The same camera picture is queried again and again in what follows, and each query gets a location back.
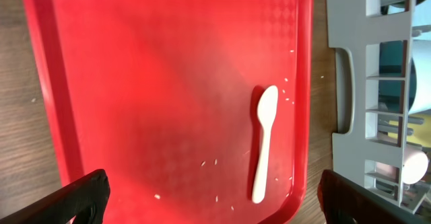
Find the tray rim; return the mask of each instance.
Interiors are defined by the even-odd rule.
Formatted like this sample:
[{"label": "tray rim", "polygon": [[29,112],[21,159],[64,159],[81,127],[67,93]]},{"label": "tray rim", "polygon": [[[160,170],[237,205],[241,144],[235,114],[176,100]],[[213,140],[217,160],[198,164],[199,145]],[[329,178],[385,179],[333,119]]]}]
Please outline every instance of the tray rim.
[{"label": "tray rim", "polygon": [[[48,37],[58,39],[58,33],[47,30],[40,23],[39,13],[49,13],[46,8],[37,8],[35,0],[23,0],[24,10],[26,12],[28,29],[38,70],[42,96],[44,100],[46,115],[51,131],[53,146],[57,158],[57,164],[60,173],[62,186],[66,186],[70,182],[80,178],[84,174],[82,166],[72,168],[68,163],[76,160],[70,159],[70,153],[76,149],[70,149],[67,146],[77,144],[77,133],[71,109],[69,92],[59,90],[59,86],[55,86],[56,79],[61,78],[53,69],[48,66],[48,61],[55,58],[63,60],[61,49],[59,46],[49,47],[44,46],[44,33],[48,33]],[[53,6],[51,0],[44,0],[45,5]],[[302,202],[305,199],[306,184],[307,184],[307,169],[308,169],[308,137],[310,126],[310,72],[311,72],[311,48],[312,48],[312,11],[313,0],[297,0],[296,3],[296,109],[295,109],[295,144],[294,148],[294,178],[292,180],[292,190],[289,193],[289,198],[286,198],[282,206],[272,215],[262,220],[261,223],[279,223],[287,222],[293,219],[299,211]],[[67,82],[64,79],[63,86],[67,87]]]}]

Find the white spoon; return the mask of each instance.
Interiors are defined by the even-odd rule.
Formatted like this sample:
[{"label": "white spoon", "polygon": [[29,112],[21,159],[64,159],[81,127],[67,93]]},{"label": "white spoon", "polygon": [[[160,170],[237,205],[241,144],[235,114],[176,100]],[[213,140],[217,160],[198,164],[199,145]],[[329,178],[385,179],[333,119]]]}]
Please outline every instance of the white spoon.
[{"label": "white spoon", "polygon": [[268,174],[268,159],[269,159],[269,144],[271,142],[271,130],[277,114],[278,88],[275,85],[267,88],[259,104],[257,105],[257,118],[263,128],[263,140],[261,144],[261,152],[259,162],[257,163],[255,183],[253,185],[253,194],[251,200],[255,204],[259,204],[265,197],[265,189],[267,185]]}]

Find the red plastic tray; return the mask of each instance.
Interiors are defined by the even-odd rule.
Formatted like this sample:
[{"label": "red plastic tray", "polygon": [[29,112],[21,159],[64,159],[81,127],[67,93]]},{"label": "red plastic tray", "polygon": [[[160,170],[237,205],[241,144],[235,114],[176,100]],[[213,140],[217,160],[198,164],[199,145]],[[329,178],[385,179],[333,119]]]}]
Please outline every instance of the red plastic tray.
[{"label": "red plastic tray", "polygon": [[[306,190],[312,0],[24,3],[62,184],[105,169],[105,223],[294,216]],[[253,204],[255,112],[269,85],[277,118],[266,196]]]}]

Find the wood grain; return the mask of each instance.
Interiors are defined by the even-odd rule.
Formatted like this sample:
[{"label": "wood grain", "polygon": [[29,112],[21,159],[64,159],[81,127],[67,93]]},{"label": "wood grain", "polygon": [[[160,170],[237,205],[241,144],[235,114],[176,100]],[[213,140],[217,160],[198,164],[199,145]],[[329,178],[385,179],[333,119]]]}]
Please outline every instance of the wood grain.
[{"label": "wood grain", "polygon": [[[325,222],[317,184],[322,171],[332,168],[331,133],[337,116],[335,55],[327,45],[325,2],[314,0],[308,183],[293,223]],[[58,188],[22,0],[0,0],[0,218]]]}]

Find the spoon handle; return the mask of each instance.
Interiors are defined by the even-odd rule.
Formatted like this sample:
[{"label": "spoon handle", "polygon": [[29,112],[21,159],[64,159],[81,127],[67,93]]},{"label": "spoon handle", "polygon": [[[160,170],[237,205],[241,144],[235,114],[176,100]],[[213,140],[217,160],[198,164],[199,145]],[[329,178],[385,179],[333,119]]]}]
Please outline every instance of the spoon handle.
[{"label": "spoon handle", "polygon": [[271,129],[263,129],[263,140],[261,145],[261,154],[257,163],[255,183],[253,184],[253,193],[251,200],[255,204],[262,202],[265,197],[267,187],[269,144],[271,142]]}]

